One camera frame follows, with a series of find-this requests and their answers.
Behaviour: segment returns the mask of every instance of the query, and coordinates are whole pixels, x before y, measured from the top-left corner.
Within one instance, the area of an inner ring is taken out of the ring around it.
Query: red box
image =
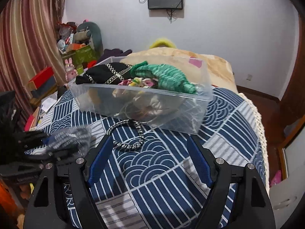
[[[37,90],[51,76],[54,75],[52,67],[47,67],[39,72],[35,77],[28,81],[27,86],[30,90]]]

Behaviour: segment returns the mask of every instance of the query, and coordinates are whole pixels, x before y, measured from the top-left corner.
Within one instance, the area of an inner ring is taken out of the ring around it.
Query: striped curtain
[[[33,112],[27,82],[48,66],[65,81],[55,32],[63,9],[64,0],[10,0],[0,14],[0,91],[16,91],[23,123]]]

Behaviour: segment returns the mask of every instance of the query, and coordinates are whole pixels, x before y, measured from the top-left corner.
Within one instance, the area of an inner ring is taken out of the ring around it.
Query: clear plastic storage bin
[[[185,94],[161,89],[69,83],[70,90],[80,110],[134,119],[151,127],[196,134],[201,125],[212,89],[206,63],[201,59],[168,56],[110,57],[99,64],[123,62],[135,65],[170,64],[182,70],[187,79],[197,87],[196,94]]]

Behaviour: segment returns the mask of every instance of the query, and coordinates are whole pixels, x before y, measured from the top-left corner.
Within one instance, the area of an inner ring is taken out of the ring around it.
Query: white lace trim
[[[268,153],[267,153],[267,141],[265,137],[265,130],[262,124],[262,116],[257,110],[257,107],[254,106],[253,102],[249,100],[243,93],[238,94],[241,98],[243,98],[252,108],[253,114],[255,116],[255,122],[257,126],[257,132],[260,139],[260,144],[263,152],[263,159],[265,164],[265,172],[266,172],[266,190],[269,195],[269,162],[268,162]]]

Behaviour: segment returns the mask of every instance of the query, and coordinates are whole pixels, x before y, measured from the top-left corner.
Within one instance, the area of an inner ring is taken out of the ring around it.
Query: white wall
[[[294,11],[289,0],[184,0],[182,18],[171,24],[165,11],[138,0],[66,0],[67,19],[97,23],[104,48],[137,52],[167,37],[179,49],[228,60],[237,85],[275,97],[295,54]]]

